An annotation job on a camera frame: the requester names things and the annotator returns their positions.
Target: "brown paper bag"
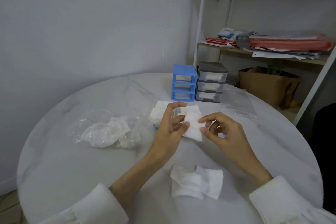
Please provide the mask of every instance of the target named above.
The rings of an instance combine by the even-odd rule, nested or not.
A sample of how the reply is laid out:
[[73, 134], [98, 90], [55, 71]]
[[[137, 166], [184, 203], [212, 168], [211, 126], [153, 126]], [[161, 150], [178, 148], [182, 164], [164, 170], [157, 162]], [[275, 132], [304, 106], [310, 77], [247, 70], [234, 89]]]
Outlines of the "brown paper bag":
[[238, 71], [238, 87], [262, 99], [269, 105], [281, 109], [289, 108], [300, 76], [282, 71], [280, 75], [266, 74], [267, 68], [260, 68], [259, 73], [247, 72], [246, 68]]

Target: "round table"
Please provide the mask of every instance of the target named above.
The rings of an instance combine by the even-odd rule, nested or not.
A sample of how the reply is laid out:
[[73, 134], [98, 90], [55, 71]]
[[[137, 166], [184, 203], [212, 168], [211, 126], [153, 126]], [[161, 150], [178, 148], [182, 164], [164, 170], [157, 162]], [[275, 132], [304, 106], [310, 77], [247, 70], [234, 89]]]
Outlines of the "round table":
[[[29, 223], [38, 223], [70, 207], [98, 183], [110, 186], [149, 149], [93, 148], [73, 143], [65, 131], [90, 108], [124, 115], [145, 115], [157, 100], [170, 100], [172, 74], [149, 73], [114, 78], [87, 87], [52, 108], [30, 133], [18, 167], [19, 199]], [[322, 206], [321, 173], [313, 152], [282, 114], [249, 95], [258, 119], [234, 115], [218, 103], [199, 105], [203, 115], [222, 111], [240, 122], [258, 159], [272, 175], [282, 175], [317, 207]], [[172, 164], [223, 169], [216, 201], [170, 196]], [[128, 210], [129, 223], [262, 223], [248, 199], [255, 189], [207, 139], [183, 139], [170, 161], [144, 185]]]

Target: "shelving unit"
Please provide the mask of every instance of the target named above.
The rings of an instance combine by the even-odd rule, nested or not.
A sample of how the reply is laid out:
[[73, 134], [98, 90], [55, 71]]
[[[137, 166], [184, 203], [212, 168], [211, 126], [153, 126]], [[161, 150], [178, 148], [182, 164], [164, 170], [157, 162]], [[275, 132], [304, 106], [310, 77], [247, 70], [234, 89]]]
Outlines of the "shelving unit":
[[[198, 55], [199, 46], [205, 46], [205, 47], [208, 47], [208, 48], [220, 49], [221, 50], [220, 56], [225, 55], [227, 53], [232, 53], [232, 54], [236, 53], [237, 56], [239, 56], [239, 57], [246, 57], [246, 58], [252, 57], [252, 52], [246, 52], [246, 51], [244, 51], [242, 49], [239, 49], [239, 48], [219, 47], [219, 46], [199, 42], [201, 27], [202, 27], [202, 20], [203, 20], [204, 3], [205, 3], [205, 0], [201, 0], [200, 8], [199, 8], [197, 36], [196, 36], [196, 43], [195, 43], [194, 66], [195, 67], [197, 66], [197, 55]], [[224, 25], [224, 27], [227, 27], [227, 24], [228, 24], [228, 18], [230, 16], [231, 4], [232, 4], [232, 0], [229, 0], [228, 10], [227, 10], [227, 18], [225, 19], [226, 24]], [[298, 112], [297, 112], [297, 109], [295, 109], [295, 110], [293, 109], [293, 110], [289, 111], [291, 113], [291, 118], [289, 120], [291, 120], [291, 121], [292, 121], [292, 117], [297, 112], [297, 115], [295, 116], [294, 120], [292, 121], [292, 123], [295, 126], [298, 124], [300, 118], [302, 117], [302, 115], [305, 112], [306, 108], [308, 107], [309, 103], [313, 99], [313, 96], [315, 95], [316, 91], [318, 90], [319, 86], [321, 85], [321, 83], [322, 83], [323, 79], [325, 78], [327, 72], [329, 71], [331, 65], [334, 63], [335, 58], [336, 58], [336, 48], [334, 48], [331, 51], [330, 55], [321, 55], [319, 59], [314, 59], [314, 60], [309, 60], [309, 59], [298, 60], [296, 58], [285, 58], [285, 59], [283, 59], [283, 60], [293, 61], [295, 63], [300, 62], [300, 63], [309, 63], [309, 64], [312, 64], [312, 65], [322, 66], [322, 69], [321, 69], [317, 79], [315, 80], [313, 86], [311, 87], [308, 95], [306, 96], [306, 98], [305, 98], [302, 106], [298, 110]], [[258, 58], [258, 59], [264, 59], [266, 61], [266, 60], [269, 60], [270, 58]]]

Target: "person's left hand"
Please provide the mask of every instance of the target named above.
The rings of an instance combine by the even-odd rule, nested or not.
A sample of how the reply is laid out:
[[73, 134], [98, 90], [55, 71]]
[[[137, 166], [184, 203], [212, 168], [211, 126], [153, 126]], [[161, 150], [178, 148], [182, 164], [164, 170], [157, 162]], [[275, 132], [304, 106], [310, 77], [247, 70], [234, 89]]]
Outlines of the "person's left hand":
[[173, 111], [177, 107], [186, 107], [187, 103], [174, 102], [168, 104], [166, 111], [157, 130], [153, 144], [148, 154], [160, 162], [161, 166], [175, 154], [179, 146], [182, 135], [188, 130], [190, 123], [180, 123], [184, 120], [184, 115], [171, 118]]

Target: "black chair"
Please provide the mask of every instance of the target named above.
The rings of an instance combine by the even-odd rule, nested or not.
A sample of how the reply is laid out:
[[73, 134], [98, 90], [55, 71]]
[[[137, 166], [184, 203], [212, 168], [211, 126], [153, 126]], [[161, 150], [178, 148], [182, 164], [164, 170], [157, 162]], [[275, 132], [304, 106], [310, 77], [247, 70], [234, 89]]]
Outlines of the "black chair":
[[313, 135], [308, 140], [323, 180], [323, 209], [336, 214], [336, 103], [323, 107], [314, 118]]

